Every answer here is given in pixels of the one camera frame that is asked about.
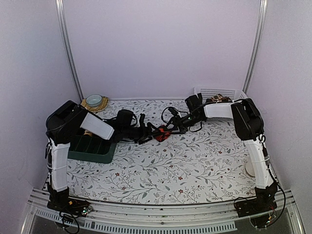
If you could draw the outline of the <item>red black striped tie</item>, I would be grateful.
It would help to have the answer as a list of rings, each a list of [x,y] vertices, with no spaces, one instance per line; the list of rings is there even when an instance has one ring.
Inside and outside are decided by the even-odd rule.
[[[157,136],[155,136],[155,139],[158,142],[165,141],[171,135],[171,131],[169,131],[165,125],[160,125],[158,130],[159,132],[157,133]]]

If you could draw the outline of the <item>dark green divided organizer box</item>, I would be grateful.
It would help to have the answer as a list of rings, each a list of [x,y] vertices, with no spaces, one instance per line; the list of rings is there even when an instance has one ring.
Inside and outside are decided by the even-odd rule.
[[[85,135],[80,129],[70,143],[68,159],[109,164],[113,160],[117,144],[97,135]]]

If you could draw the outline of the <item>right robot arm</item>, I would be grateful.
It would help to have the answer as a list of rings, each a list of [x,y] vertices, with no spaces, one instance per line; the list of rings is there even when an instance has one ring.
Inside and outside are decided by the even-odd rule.
[[[270,157],[265,147],[264,122],[251,98],[214,101],[205,103],[199,98],[201,93],[188,97],[185,102],[189,113],[181,116],[174,107],[169,107],[173,115],[169,124],[182,134],[198,122],[209,118],[230,118],[234,121],[236,135],[246,145],[255,172],[255,193],[258,198],[252,202],[255,212],[261,213],[271,204],[271,197],[277,192],[278,183],[271,172]]]

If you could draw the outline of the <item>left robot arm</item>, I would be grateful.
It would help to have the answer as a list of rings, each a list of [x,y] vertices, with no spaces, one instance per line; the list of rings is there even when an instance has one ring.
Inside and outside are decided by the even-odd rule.
[[[144,122],[144,114],[140,115],[136,124],[132,123],[133,116],[133,112],[122,109],[116,117],[102,119],[71,100],[54,111],[46,120],[46,135],[50,147],[48,170],[52,190],[58,193],[68,188],[68,152],[70,143],[79,130],[87,130],[111,143],[129,139],[142,144],[159,134],[157,127]]]

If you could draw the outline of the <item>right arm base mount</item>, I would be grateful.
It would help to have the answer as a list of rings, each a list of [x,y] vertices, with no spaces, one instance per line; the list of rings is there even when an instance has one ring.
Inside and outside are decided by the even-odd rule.
[[[251,225],[256,230],[264,230],[275,224],[283,215],[286,208],[286,193],[280,188],[283,194],[283,206],[279,214],[277,214],[277,203],[273,197],[266,204],[261,204],[259,196],[253,199],[238,197],[234,200],[233,206],[237,212],[238,217],[246,217],[256,215],[250,218]]]

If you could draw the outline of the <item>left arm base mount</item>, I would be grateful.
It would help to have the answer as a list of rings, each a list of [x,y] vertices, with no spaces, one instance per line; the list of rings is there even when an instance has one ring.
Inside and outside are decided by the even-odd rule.
[[[58,211],[63,225],[74,224],[77,227],[77,233],[80,230],[78,218],[86,217],[93,211],[91,203],[86,200],[70,198],[68,188],[60,192],[52,189],[49,194],[47,208]]]

